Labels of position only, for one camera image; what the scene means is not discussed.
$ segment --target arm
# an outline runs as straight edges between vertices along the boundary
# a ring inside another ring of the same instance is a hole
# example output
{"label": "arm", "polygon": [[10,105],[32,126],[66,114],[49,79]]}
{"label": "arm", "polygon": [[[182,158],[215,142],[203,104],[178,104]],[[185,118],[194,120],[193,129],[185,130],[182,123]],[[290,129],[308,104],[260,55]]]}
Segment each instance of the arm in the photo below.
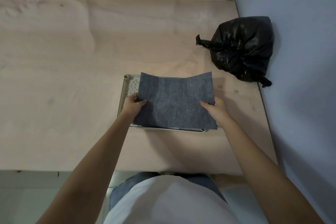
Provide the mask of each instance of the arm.
{"label": "arm", "polygon": [[230,116],[222,99],[215,97],[214,106],[203,101],[201,105],[224,129],[243,175],[270,224],[323,224],[295,185]]}
{"label": "arm", "polygon": [[137,94],[125,99],[124,108],[107,132],[72,171],[36,224],[94,224],[111,181],[129,125],[146,100]]}

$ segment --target jeans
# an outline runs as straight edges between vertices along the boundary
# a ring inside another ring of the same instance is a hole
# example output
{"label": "jeans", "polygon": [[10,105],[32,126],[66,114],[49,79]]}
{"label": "jeans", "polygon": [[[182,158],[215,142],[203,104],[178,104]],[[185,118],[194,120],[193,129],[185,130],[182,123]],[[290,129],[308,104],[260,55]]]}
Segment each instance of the jeans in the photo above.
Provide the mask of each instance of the jeans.
{"label": "jeans", "polygon": [[[147,180],[152,177],[159,176],[160,174],[157,172],[141,172],[138,173],[127,180],[125,180],[122,184],[115,187],[110,195],[110,210],[126,195],[133,186],[137,185],[138,183]],[[203,186],[207,189],[212,190],[215,192],[221,199],[225,202],[225,198],[223,197],[222,193],[219,191],[217,185],[208,177],[207,175],[203,174],[174,174],[176,176],[180,176],[188,181]]]}

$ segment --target person's right hand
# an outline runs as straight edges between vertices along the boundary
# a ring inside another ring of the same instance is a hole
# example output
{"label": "person's right hand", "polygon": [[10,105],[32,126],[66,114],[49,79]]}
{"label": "person's right hand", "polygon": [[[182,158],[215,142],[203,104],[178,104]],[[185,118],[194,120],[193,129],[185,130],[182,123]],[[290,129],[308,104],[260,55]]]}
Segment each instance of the person's right hand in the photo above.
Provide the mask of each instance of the person's right hand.
{"label": "person's right hand", "polygon": [[209,105],[206,102],[200,101],[202,107],[204,107],[211,117],[213,117],[218,125],[222,125],[225,120],[231,118],[228,109],[226,108],[224,100],[215,97],[215,104]]}

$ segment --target person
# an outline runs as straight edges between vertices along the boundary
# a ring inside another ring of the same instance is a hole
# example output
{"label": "person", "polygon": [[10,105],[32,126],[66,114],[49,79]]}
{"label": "person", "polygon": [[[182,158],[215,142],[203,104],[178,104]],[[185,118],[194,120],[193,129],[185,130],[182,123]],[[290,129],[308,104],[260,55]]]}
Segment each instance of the person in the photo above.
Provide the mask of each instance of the person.
{"label": "person", "polygon": [[[94,224],[129,125],[146,100],[125,99],[120,115],[65,181],[37,224]],[[225,102],[200,101],[224,129],[243,175],[270,224],[323,223],[309,202],[229,114]],[[113,190],[105,224],[238,223],[206,175],[139,173]]]}

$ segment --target person's left hand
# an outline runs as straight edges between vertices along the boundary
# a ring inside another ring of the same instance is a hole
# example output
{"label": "person's left hand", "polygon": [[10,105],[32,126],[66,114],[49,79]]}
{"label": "person's left hand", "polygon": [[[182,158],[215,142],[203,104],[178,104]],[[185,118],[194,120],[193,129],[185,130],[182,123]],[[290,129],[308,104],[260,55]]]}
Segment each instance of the person's left hand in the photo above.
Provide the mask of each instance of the person's left hand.
{"label": "person's left hand", "polygon": [[121,113],[124,113],[132,119],[134,119],[135,116],[140,112],[141,107],[147,103],[147,100],[136,102],[135,99],[137,98],[137,95],[138,93],[133,93],[132,95],[125,98],[124,107],[121,111]]}

